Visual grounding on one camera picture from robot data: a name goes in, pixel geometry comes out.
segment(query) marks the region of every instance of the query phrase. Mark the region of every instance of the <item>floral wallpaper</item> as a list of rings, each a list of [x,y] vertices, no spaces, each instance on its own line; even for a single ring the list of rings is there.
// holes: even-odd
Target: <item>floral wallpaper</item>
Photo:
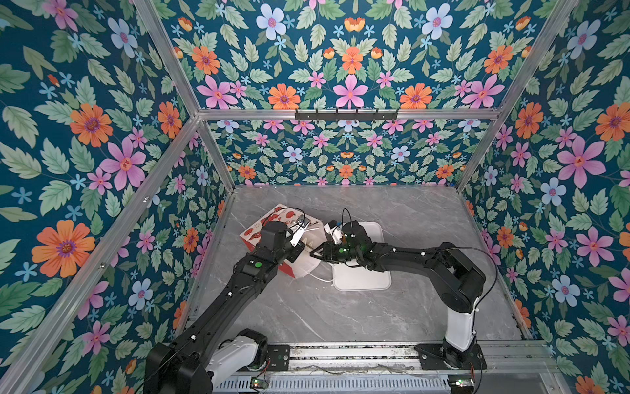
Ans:
[[[188,115],[127,1],[4,2],[0,46],[4,374]],[[133,392],[141,345],[177,324],[222,207],[202,148],[195,136],[33,392]]]
[[[207,108],[488,108],[554,4],[182,0],[157,11]]]
[[[210,124],[235,183],[247,185],[454,185],[487,127],[477,119]]]
[[[620,394],[630,387],[630,9],[580,7],[465,195],[533,338],[576,392]]]

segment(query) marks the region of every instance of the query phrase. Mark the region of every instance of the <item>orange flower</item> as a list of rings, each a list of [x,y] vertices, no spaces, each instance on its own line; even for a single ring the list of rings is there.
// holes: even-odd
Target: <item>orange flower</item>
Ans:
[[[348,71],[348,74],[354,74],[357,70],[361,69],[363,55],[359,53],[357,47],[350,47],[341,57],[341,61],[343,62],[341,65],[343,69]]]
[[[453,172],[455,172],[455,168],[451,165],[441,166],[435,170],[435,174],[438,178],[448,178],[453,175]]]
[[[188,253],[192,253],[197,247],[197,241],[199,240],[199,232],[196,228],[191,227],[184,236],[184,250]]]
[[[419,110],[427,107],[433,96],[429,96],[432,92],[429,86],[418,83],[416,87],[410,86],[405,89],[405,94],[400,96],[401,108],[403,110]]]
[[[177,307],[175,311],[175,320],[173,320],[173,330],[176,330],[180,325],[181,315],[184,313],[184,309],[186,309],[186,301],[182,301]]]
[[[594,380],[588,376],[578,376],[578,381],[575,383],[575,390],[580,394],[604,394],[604,389],[596,385]]]
[[[91,143],[94,148],[98,148],[102,142],[109,141],[108,136],[113,134],[110,116],[103,114],[103,109],[96,104],[94,107],[87,103],[81,104],[81,112],[72,111],[70,118],[73,120],[70,130],[79,134],[79,141],[85,145]]]
[[[175,138],[180,133],[180,111],[170,101],[159,105],[157,119],[162,122],[162,131],[168,134],[169,138]]]
[[[466,206],[468,207],[468,211],[474,216],[474,205],[472,202],[466,200]]]
[[[61,87],[61,84],[59,84],[59,80],[53,74],[48,74],[48,80],[56,87]]]
[[[354,171],[352,167],[346,165],[341,167],[341,169],[339,170],[339,175],[341,175],[343,178],[348,179],[352,176],[352,171]]]
[[[221,63],[217,60],[217,55],[212,50],[208,51],[207,47],[193,48],[192,57],[193,61],[197,62],[195,63],[195,67],[203,70],[208,75],[217,74],[221,68]]]
[[[328,48],[324,51],[324,57],[327,59],[332,59],[335,57],[335,50],[332,48]]]
[[[529,21],[532,20],[529,16],[524,16],[516,22],[516,30],[523,30],[527,25],[529,25]]]
[[[193,23],[189,19],[180,18],[178,21],[180,22],[180,26],[187,32],[193,29]]]
[[[486,72],[492,72],[493,74],[498,73],[508,66],[508,62],[513,56],[514,54],[512,53],[511,45],[508,45],[507,47],[505,45],[501,45],[496,50],[490,52],[490,55],[488,55],[488,58],[483,63],[483,65],[486,66]]]
[[[380,48],[374,47],[370,52],[370,56],[372,56],[373,59],[380,59],[383,57],[383,51]]]
[[[516,304],[516,307],[518,311],[520,312],[520,315],[522,316],[523,321],[525,322],[525,325],[527,326],[527,328],[531,328],[532,321],[528,319],[529,311],[527,310],[527,308],[523,306],[523,303],[520,302],[519,299],[514,301],[514,303]]]
[[[360,32],[365,27],[365,19],[363,18],[346,18],[343,25],[349,32]]]
[[[630,132],[630,103],[611,105],[606,109],[606,113],[599,115],[595,128],[595,133],[602,136],[604,141],[619,141],[623,139],[627,132]]]
[[[626,229],[630,231],[630,223],[626,225]],[[630,261],[630,233],[621,233],[619,235],[619,243],[622,246],[628,246],[628,248],[624,249],[624,256]]]
[[[221,202],[219,203],[219,211],[217,212],[217,215],[219,217],[221,217],[221,215],[223,215],[223,210],[226,207],[226,201],[225,200],[221,200]]]
[[[279,83],[277,88],[271,88],[269,94],[271,94],[269,104],[273,104],[274,110],[297,110],[300,96],[296,95],[293,86],[287,87],[287,85]]]
[[[536,103],[529,103],[527,106],[518,113],[518,119],[516,120],[517,131],[516,134],[519,137],[528,139],[532,134],[536,134],[541,128],[538,124],[542,122],[541,105]]]
[[[512,234],[512,229],[507,227],[501,227],[499,229],[499,235],[496,236],[496,239],[499,241],[499,245],[503,248],[509,248],[513,244],[514,234]]]
[[[250,168],[248,166],[241,166],[238,169],[238,172],[245,179],[254,179],[254,178],[256,178],[256,172],[254,171],[253,168]]]
[[[129,364],[127,364],[127,367],[125,368],[125,373],[127,373],[127,375],[134,373],[135,366],[137,364],[138,364],[138,359],[133,359],[129,361]]]
[[[62,278],[76,274],[77,265],[82,267],[89,257],[86,250],[94,249],[94,237],[88,234],[89,228],[85,224],[79,223],[75,228],[71,220],[58,221],[57,231],[46,227],[37,234],[37,240],[45,246],[33,248],[33,262],[45,262],[40,272],[47,277],[55,276],[59,269]]]

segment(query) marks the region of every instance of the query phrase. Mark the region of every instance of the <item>green leaf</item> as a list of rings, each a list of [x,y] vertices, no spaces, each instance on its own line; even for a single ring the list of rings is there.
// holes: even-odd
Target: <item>green leaf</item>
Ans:
[[[23,138],[31,148],[35,147],[35,139],[39,131],[30,112],[18,107],[6,106],[2,111],[2,120],[7,123],[9,130],[13,131],[17,138]]]

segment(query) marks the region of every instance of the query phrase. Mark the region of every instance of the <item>white tray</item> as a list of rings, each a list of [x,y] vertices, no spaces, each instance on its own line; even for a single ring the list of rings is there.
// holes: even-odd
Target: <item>white tray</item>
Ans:
[[[376,222],[359,223],[365,229],[367,236],[374,242],[384,242],[383,230]],[[356,260],[348,262],[348,265],[357,264]],[[332,264],[333,286],[341,291],[385,290],[392,284],[389,271],[370,271],[363,267],[351,268],[345,264]]]

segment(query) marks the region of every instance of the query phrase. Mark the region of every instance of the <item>aluminum rail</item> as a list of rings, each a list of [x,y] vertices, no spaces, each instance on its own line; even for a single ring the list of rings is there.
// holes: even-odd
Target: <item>aluminum rail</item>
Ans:
[[[562,29],[565,21],[569,18],[573,8],[575,8],[579,2],[580,0],[557,1],[551,11],[551,15],[549,15],[549,18],[542,27],[540,34],[538,34],[536,41],[532,45],[532,51],[525,59],[523,66],[518,71],[516,78],[512,81],[510,88],[503,97],[503,100],[499,105],[498,118],[490,123],[490,126],[486,129],[485,134],[481,138],[481,141],[479,141],[479,144],[477,145],[477,148],[472,154],[470,160],[466,163],[466,169],[455,186],[460,193],[463,193],[468,181],[470,181],[473,173],[477,170],[477,167],[481,163],[483,156],[485,156],[486,152],[492,145],[492,142],[495,140],[496,133],[501,130],[501,127],[510,115],[512,108],[518,103],[518,99],[523,93],[523,90],[525,90],[527,83],[529,83],[529,80],[538,69],[538,66],[540,66],[542,58],[545,56],[551,44],[558,36],[560,29]]]
[[[181,128],[149,176],[135,191],[134,197],[122,210],[105,236],[98,243],[83,267],[52,309],[46,314],[37,331],[11,364],[0,380],[0,393],[24,394],[35,375],[42,370],[49,355],[74,321],[81,305],[85,303],[118,253],[125,237],[133,230],[136,222],[146,209],[147,201],[158,191],[163,180],[173,168],[181,151],[193,137],[198,127],[198,119],[192,118]]]

